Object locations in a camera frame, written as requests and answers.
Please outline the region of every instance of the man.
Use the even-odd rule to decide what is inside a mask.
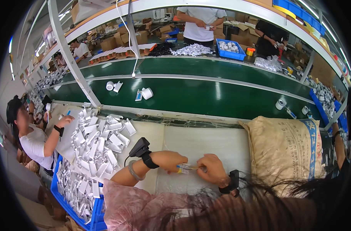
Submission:
[[[66,66],[66,62],[64,57],[62,57],[60,52],[57,52],[53,55],[53,57],[56,59],[56,62],[58,63],[59,67],[64,67]]]
[[[260,36],[257,42],[256,54],[258,57],[265,59],[267,56],[279,56],[279,49],[284,49],[289,40],[288,32],[263,20],[259,20],[257,23],[255,33]],[[274,46],[276,42],[280,43],[277,48]]]
[[[77,39],[71,41],[69,45],[74,49],[73,57],[78,57],[78,59],[75,60],[76,63],[80,62],[82,59],[92,56],[88,46],[85,43],[79,43]]]
[[[178,7],[178,19],[185,21],[184,43],[198,43],[206,47],[213,45],[214,34],[217,26],[222,24],[227,14],[225,10],[206,7]]]

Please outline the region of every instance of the white t-shirt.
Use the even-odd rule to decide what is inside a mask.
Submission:
[[[34,124],[30,124],[29,127],[33,128],[33,132],[30,132],[26,136],[19,138],[20,144],[23,147],[25,153],[35,162],[40,164],[43,168],[51,170],[51,165],[53,164],[53,171],[55,170],[56,161],[58,157],[58,152],[55,150],[53,156],[45,157],[44,147],[47,140],[45,132],[36,127]]]
[[[74,49],[74,56],[78,56],[78,58],[82,57],[85,53],[88,52],[87,57],[91,57],[91,53],[89,52],[88,46],[85,43],[81,43],[78,48]]]
[[[206,7],[178,7],[177,10],[186,13],[191,17],[198,18],[204,21],[207,25],[210,25],[218,18],[227,16],[225,10]],[[196,23],[186,22],[183,36],[199,42],[214,40],[213,31],[206,30],[204,27],[198,27]]]

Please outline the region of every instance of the white shelf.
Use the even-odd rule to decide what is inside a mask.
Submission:
[[[238,11],[252,16],[256,16],[265,21],[269,21],[288,32],[292,33],[296,37],[300,38],[303,42],[311,46],[320,56],[322,56],[326,62],[332,67],[335,73],[340,77],[342,72],[337,66],[336,62],[332,59],[330,54],[319,44],[313,37],[303,31],[299,26],[290,22],[281,15],[266,9],[264,7],[258,6],[251,2],[246,2],[243,0],[225,0],[225,1],[215,1],[215,0],[137,0],[132,2],[131,13],[143,12],[148,10],[153,10],[157,8],[169,8],[177,6],[203,6],[212,8],[222,8],[226,10]],[[119,11],[122,16],[128,13],[128,4],[119,6]],[[99,16],[91,19],[85,24],[78,27],[75,31],[66,37],[67,42],[70,42],[80,35],[86,33],[87,31],[102,25],[103,23],[112,21],[119,17],[118,10],[113,8],[107,12],[102,13]],[[344,79],[343,83],[348,89],[349,85]]]

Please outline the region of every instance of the yellow tape roll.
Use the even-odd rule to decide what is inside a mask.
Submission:
[[[283,8],[283,7],[280,7],[280,6],[275,6],[275,5],[273,5],[273,7],[276,8],[277,10],[282,11],[282,12],[284,12],[285,14],[287,14],[287,15],[293,17],[294,19],[296,19],[296,15],[294,15],[293,12],[291,12],[291,11],[289,11],[289,10]]]

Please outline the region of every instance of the black t-shirt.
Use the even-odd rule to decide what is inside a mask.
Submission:
[[[289,40],[289,33],[280,29],[270,23],[267,23],[263,20],[259,20],[255,27],[257,30],[263,32],[266,36],[271,39],[282,42]],[[262,56],[270,56],[270,55],[279,55],[280,51],[275,48],[268,40],[264,38],[259,38],[257,42],[256,53],[261,54]]]

